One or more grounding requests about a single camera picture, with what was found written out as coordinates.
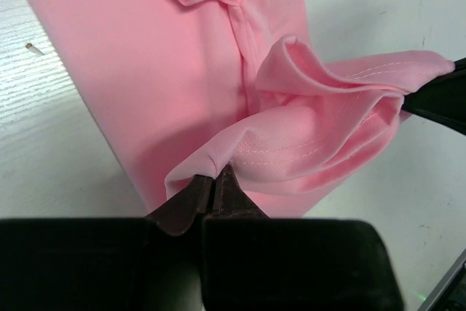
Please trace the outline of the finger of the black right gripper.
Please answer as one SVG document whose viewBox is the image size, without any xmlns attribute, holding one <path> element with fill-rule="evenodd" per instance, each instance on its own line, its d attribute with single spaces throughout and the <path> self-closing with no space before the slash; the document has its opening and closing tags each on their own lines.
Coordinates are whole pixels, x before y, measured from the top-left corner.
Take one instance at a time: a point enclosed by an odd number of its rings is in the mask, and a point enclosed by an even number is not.
<svg viewBox="0 0 466 311">
<path fill-rule="evenodd" d="M 466 131 L 465 58 L 454 63 L 454 70 L 438 76 L 417 92 L 407 95 L 401 109 L 448 127 Z"/>
</svg>

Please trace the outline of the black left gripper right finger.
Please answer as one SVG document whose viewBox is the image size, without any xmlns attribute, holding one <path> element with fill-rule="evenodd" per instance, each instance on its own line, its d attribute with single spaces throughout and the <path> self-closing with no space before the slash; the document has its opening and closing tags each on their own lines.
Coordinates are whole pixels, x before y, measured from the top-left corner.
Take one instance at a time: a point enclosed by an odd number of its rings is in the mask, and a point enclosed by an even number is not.
<svg viewBox="0 0 466 311">
<path fill-rule="evenodd" d="M 272 219 L 241 190 L 231 166 L 202 221 L 207 310 L 402 310 L 387 249 L 353 219 Z"/>
</svg>

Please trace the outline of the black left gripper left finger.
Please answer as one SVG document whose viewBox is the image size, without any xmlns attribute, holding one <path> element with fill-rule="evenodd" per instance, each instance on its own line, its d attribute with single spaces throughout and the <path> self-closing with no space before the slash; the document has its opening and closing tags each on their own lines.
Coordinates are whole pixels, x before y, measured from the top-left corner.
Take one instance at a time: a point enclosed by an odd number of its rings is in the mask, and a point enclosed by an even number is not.
<svg viewBox="0 0 466 311">
<path fill-rule="evenodd" d="M 3 310 L 201 310 L 195 176 L 144 217 L 1 220 Z"/>
</svg>

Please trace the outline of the pink t-shirt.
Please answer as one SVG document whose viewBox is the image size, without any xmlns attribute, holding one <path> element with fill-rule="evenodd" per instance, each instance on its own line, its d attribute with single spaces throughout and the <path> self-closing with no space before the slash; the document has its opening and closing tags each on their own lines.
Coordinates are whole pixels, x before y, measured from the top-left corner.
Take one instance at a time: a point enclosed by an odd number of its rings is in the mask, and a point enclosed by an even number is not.
<svg viewBox="0 0 466 311">
<path fill-rule="evenodd" d="M 28 0 L 155 209 L 234 168 L 265 213 L 302 216 L 391 142 L 430 51 L 324 63 L 304 0 Z"/>
</svg>

